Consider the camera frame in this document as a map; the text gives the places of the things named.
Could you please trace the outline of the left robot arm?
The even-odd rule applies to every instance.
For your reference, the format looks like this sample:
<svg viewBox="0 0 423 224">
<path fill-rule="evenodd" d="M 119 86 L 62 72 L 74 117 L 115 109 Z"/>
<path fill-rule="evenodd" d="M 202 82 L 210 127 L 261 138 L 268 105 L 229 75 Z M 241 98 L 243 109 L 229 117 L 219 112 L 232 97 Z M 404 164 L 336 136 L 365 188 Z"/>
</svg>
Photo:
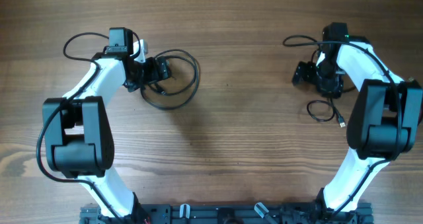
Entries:
<svg viewBox="0 0 423 224">
<path fill-rule="evenodd" d="M 79 183 L 98 206 L 82 223 L 150 223 L 149 214 L 113 167 L 114 140 L 106 105 L 125 87 L 143 91 L 171 77 L 168 56 L 146 57 L 145 42 L 132 30 L 111 28 L 108 45 L 88 60 L 80 82 L 42 106 L 43 127 L 36 144 L 40 171 L 61 183 Z"/>
</svg>

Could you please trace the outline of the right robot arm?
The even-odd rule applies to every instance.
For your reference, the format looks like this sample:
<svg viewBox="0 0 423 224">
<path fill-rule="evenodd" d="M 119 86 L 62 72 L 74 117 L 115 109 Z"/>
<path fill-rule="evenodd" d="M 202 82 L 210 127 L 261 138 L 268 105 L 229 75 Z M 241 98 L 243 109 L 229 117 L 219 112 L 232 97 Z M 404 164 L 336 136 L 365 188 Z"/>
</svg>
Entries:
<svg viewBox="0 0 423 224">
<path fill-rule="evenodd" d="M 318 58 L 299 62 L 291 82 L 315 85 L 322 102 L 332 107 L 332 115 L 346 128 L 349 148 L 335 177 L 307 210 L 297 211 L 291 205 L 281 214 L 305 217 L 309 223 L 363 221 L 365 215 L 358 208 L 361 195 L 379 171 L 410 151 L 416 141 L 422 87 L 395 75 L 376 56 L 369 40 L 350 35 L 343 22 L 324 27 L 321 41 L 308 37 L 307 45 L 317 47 Z M 347 122 L 333 103 L 345 91 L 344 75 L 359 92 Z"/>
</svg>

